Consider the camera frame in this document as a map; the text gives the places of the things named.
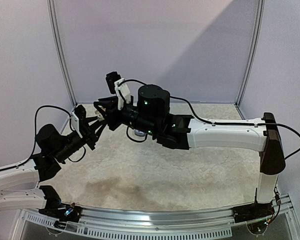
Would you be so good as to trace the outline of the purple earbud charging case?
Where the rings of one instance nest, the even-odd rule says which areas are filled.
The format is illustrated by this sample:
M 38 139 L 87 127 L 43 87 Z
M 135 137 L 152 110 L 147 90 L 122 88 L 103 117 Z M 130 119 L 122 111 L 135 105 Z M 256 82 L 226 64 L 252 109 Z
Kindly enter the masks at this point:
M 137 129 L 134 130 L 134 134 L 135 134 L 136 136 L 138 136 L 138 137 L 145 137 L 145 136 L 146 136 L 146 133 L 145 133 L 145 132 L 140 131 L 140 130 L 137 130 Z

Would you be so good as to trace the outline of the white earbud case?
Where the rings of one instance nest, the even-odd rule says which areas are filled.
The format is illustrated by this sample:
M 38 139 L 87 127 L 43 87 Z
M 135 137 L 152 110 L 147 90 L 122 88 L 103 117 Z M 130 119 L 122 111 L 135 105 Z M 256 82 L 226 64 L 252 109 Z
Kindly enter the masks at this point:
M 105 120 L 105 118 L 103 117 L 103 115 L 102 115 L 99 111 L 96 110 L 96 111 L 95 111 L 95 114 L 96 114 L 97 120 L 98 120 L 99 122 Z

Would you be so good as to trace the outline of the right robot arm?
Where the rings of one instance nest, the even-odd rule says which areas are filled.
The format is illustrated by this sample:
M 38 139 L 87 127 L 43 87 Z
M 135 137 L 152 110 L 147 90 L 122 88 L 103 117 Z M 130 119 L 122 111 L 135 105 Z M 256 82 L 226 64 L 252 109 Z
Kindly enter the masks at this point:
M 281 136 L 273 114 L 248 120 L 203 119 L 195 114 L 170 113 L 171 94 L 158 85 L 138 89 L 137 104 L 123 79 L 110 87 L 112 97 L 93 103 L 111 131 L 120 125 L 152 136 L 169 149 L 189 150 L 201 147 L 240 148 L 259 152 L 260 167 L 255 202 L 249 206 L 252 218 L 268 210 L 279 174 L 285 169 Z

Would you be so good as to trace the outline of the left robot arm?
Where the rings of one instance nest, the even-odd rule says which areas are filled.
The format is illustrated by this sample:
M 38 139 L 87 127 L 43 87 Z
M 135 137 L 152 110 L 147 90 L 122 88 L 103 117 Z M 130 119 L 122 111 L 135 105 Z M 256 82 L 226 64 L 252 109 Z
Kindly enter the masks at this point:
M 26 160 L 0 168 L 0 212 L 8 210 L 38 209 L 42 215 L 60 222 L 79 222 L 82 207 L 63 203 L 50 185 L 41 185 L 61 170 L 75 152 L 88 146 L 95 149 L 105 120 L 97 117 L 75 119 L 74 131 L 61 135 L 53 124 L 44 125 L 35 135 L 40 153 Z

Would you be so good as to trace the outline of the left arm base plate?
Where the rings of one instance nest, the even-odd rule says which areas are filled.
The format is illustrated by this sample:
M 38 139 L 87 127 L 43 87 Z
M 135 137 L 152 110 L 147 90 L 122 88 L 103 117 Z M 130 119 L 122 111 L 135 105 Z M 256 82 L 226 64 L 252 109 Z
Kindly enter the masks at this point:
M 65 204 L 57 208 L 39 209 L 42 215 L 58 219 L 60 222 L 78 223 L 81 219 L 83 208 L 75 204 Z

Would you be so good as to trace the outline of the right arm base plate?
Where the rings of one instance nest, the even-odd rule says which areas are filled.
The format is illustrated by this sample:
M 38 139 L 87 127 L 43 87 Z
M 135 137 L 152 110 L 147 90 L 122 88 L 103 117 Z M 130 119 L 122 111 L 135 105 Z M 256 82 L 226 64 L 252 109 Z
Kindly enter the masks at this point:
M 231 208 L 235 223 L 248 222 L 271 216 L 275 213 L 272 203 L 250 203 Z

